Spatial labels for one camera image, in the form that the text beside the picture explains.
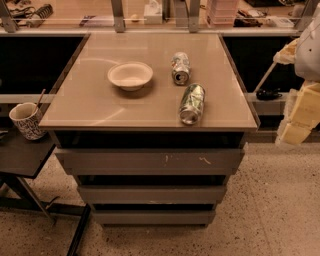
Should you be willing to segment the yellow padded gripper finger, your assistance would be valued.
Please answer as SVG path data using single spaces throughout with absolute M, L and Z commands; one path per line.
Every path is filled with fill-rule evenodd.
M 320 123 L 320 83 L 305 81 L 299 90 L 291 89 L 286 98 L 276 143 L 299 145 Z
M 280 51 L 278 51 L 274 57 L 273 61 L 275 63 L 287 65 L 294 64 L 296 58 L 296 47 L 297 47 L 297 39 L 294 39 L 290 43 L 286 44 Z

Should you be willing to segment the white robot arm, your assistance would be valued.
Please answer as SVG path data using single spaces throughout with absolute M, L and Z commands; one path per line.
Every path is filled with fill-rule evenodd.
M 299 145 L 320 123 L 320 16 L 278 51 L 273 61 L 293 64 L 295 74 L 304 79 L 299 90 L 289 91 L 276 138 L 280 146 Z

